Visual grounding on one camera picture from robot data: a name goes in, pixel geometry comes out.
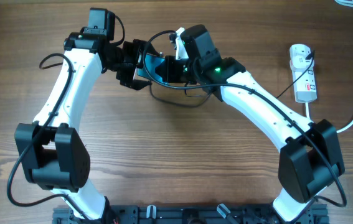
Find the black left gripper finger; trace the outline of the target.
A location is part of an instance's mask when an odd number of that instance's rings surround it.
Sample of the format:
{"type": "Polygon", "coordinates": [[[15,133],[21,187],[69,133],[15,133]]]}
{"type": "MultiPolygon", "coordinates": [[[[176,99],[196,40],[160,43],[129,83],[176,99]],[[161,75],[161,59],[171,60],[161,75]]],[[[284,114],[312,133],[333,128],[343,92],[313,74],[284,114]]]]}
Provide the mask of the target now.
{"type": "Polygon", "coordinates": [[[150,80],[131,80],[126,86],[134,90],[142,90],[146,86],[150,86],[150,80]]]}
{"type": "Polygon", "coordinates": [[[145,49],[147,49],[147,54],[151,54],[156,57],[162,57],[162,54],[159,53],[151,43],[148,43],[145,40],[134,39],[132,44],[136,59],[139,59],[145,49]]]}

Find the turquoise screen smartphone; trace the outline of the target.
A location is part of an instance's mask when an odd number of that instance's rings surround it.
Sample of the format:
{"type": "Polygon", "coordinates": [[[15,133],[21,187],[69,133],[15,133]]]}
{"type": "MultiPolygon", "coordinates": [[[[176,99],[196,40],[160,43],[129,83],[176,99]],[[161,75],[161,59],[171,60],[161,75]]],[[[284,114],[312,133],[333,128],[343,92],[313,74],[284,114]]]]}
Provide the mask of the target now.
{"type": "MultiPolygon", "coordinates": [[[[162,64],[164,58],[157,57],[151,54],[146,55],[146,66],[149,70],[151,76],[155,78],[157,81],[162,82],[162,77],[156,73],[156,68],[162,64]]],[[[150,76],[147,74],[144,68],[136,68],[134,72],[133,79],[134,80],[143,80],[143,79],[150,80],[150,76]]]]}

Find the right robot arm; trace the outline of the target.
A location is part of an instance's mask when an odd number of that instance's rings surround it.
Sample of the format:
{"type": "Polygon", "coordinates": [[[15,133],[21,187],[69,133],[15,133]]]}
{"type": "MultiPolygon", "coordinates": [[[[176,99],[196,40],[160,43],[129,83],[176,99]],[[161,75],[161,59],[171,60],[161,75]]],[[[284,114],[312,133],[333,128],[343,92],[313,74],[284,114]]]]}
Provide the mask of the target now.
{"type": "Polygon", "coordinates": [[[232,57],[222,58],[203,25],[166,32],[176,55],[165,57],[156,73],[158,84],[175,90],[201,89],[246,116],[279,153],[281,192],[273,201],[276,214],[294,223],[315,200],[347,205],[339,177],[345,173],[335,127],[318,123],[280,102],[262,88],[232,57]]]}

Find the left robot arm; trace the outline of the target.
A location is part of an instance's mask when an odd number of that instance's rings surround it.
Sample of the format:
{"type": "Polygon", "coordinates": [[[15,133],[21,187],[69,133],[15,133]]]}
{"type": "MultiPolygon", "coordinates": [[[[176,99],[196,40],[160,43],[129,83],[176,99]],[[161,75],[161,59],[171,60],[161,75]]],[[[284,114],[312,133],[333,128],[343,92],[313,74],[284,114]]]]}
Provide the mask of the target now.
{"type": "Polygon", "coordinates": [[[98,77],[116,73],[121,85],[141,90],[148,81],[135,80],[142,40],[115,40],[119,17],[107,9],[91,8],[88,25],[71,33],[64,42],[60,74],[45,105],[29,124],[15,132],[19,158],[26,180],[52,198],[61,198],[77,223],[118,223],[106,196],[92,184],[90,155],[79,134],[80,120],[98,77]]]}

